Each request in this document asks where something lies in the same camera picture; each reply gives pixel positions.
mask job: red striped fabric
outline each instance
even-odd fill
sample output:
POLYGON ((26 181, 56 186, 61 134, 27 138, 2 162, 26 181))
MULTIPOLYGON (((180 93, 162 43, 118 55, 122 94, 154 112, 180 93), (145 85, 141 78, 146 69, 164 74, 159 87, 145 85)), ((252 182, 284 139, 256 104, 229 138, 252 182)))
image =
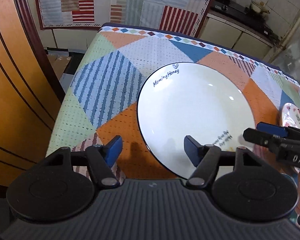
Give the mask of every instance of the red striped fabric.
POLYGON ((79 0, 79 11, 72 11, 72 20, 76 23, 94 23, 93 0, 79 0))
POLYGON ((122 20, 122 6, 121 5, 111 5, 110 22, 121 23, 121 20, 122 20))
POLYGON ((197 13, 166 5, 159 29, 190 35, 197 18, 197 13))
POLYGON ((79 0, 79 11, 94 11, 93 0, 79 0))

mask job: diamond pattern border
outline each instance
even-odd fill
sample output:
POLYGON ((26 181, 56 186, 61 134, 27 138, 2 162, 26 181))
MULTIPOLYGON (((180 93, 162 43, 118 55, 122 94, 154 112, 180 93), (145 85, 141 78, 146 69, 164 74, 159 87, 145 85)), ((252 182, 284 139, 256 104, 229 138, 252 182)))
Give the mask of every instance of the diamond pattern border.
POLYGON ((274 73, 276 75, 280 75, 282 77, 285 77, 286 80, 288 80, 289 82, 297 85, 298 87, 300 87, 300 85, 298 84, 297 81, 295 81, 294 79, 286 76, 285 74, 282 73, 282 71, 273 69, 265 64, 263 64, 262 62, 258 62, 256 60, 253 60, 251 58, 248 58, 246 56, 240 55, 238 53, 234 53, 232 51, 229 51, 227 49, 223 49, 217 46, 212 46, 208 43, 202 42, 202 41, 195 41, 195 40, 191 40, 189 38, 183 38, 183 37, 179 37, 179 36, 175 36, 175 35, 171 35, 171 34, 166 34, 166 33, 161 33, 161 32, 155 32, 155 31, 146 31, 146 30, 142 30, 142 29, 132 29, 132 28, 126 28, 126 27, 111 27, 111 26, 103 26, 99 32, 118 32, 118 33, 127 33, 127 34, 133 34, 133 35, 142 35, 142 36, 152 36, 154 38, 157 39, 164 39, 164 40, 171 40, 171 41, 177 41, 177 42, 181 42, 181 43, 185 43, 185 44, 191 44, 193 46, 197 46, 197 47, 201 47, 201 48, 205 48, 205 49, 209 49, 227 56, 231 56, 231 57, 235 57, 237 59, 246 61, 248 63, 254 64, 255 66, 259 66, 259 67, 263 67, 265 68, 267 71, 274 73))

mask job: white plate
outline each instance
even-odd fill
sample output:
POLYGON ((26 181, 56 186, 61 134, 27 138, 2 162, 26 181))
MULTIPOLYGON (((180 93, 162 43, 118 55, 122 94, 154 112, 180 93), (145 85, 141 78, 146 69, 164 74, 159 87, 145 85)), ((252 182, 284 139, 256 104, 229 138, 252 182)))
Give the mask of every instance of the white plate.
POLYGON ((286 103, 281 111, 281 125, 300 129, 300 109, 292 103, 286 103))
POLYGON ((184 152, 186 135, 223 150, 253 146, 242 137, 246 128, 255 128, 247 100, 228 78, 200 64, 175 63, 152 73, 141 89, 137 116, 150 152, 182 178, 195 170, 184 152))

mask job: cabinet door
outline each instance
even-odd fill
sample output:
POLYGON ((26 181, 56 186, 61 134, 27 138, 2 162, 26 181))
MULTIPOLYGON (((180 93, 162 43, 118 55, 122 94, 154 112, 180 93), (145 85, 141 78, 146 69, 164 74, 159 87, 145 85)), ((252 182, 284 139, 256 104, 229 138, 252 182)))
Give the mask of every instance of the cabinet door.
POLYGON ((206 26, 201 31, 199 38, 227 48, 232 48, 241 31, 220 21, 208 18, 206 26))
POLYGON ((57 46, 60 49, 87 50, 87 30, 54 29, 57 46))
POLYGON ((64 97, 39 37, 33 33, 35 26, 26 0, 0 0, 0 185, 3 186, 45 157, 64 97))
POLYGON ((267 44, 247 33, 242 33, 240 39, 233 47, 234 50, 260 59, 264 58, 270 48, 267 44))

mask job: kitchen counter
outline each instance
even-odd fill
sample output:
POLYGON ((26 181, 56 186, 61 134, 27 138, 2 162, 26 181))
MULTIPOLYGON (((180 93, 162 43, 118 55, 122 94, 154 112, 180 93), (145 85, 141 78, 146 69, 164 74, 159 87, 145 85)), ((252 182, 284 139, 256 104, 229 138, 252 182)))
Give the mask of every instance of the kitchen counter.
POLYGON ((226 23, 228 25, 231 25, 232 27, 245 32, 253 37, 255 37, 256 39, 262 41, 263 43, 267 44, 270 47, 273 47, 274 45, 271 43, 271 41, 266 38, 265 36, 261 35, 260 33, 256 32, 255 30, 253 30, 252 28, 228 17, 225 16, 221 13, 218 13, 216 11, 210 10, 209 13, 207 14, 207 17, 218 20, 220 22, 226 23))

